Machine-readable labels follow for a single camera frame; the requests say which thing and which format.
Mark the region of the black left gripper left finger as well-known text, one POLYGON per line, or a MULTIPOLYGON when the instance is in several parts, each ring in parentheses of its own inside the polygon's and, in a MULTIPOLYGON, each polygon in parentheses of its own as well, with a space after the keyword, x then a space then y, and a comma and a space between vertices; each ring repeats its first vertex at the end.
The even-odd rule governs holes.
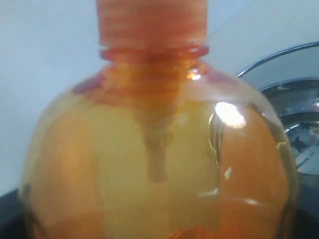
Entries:
POLYGON ((17 189, 0 197, 0 239, 28 239, 17 189))

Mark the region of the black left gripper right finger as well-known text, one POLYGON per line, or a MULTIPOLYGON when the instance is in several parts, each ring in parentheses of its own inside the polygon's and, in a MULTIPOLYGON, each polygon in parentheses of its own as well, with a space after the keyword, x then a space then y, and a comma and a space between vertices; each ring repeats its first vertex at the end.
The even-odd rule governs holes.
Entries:
POLYGON ((299 173, 300 192, 295 222, 296 239, 319 238, 319 176, 299 173))

